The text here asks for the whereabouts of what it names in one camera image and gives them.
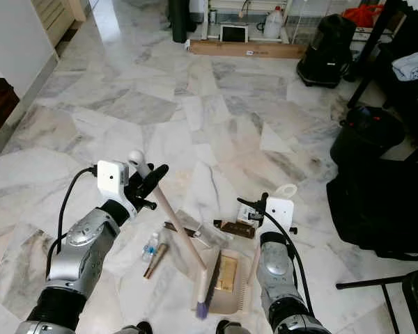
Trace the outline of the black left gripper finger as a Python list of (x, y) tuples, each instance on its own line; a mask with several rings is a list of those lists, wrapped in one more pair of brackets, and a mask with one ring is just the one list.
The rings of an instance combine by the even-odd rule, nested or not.
[(159, 182), (167, 175), (169, 167), (165, 164), (153, 166), (152, 164), (140, 165), (140, 175), (142, 182), (140, 184), (140, 198), (146, 198), (152, 191), (158, 187)]

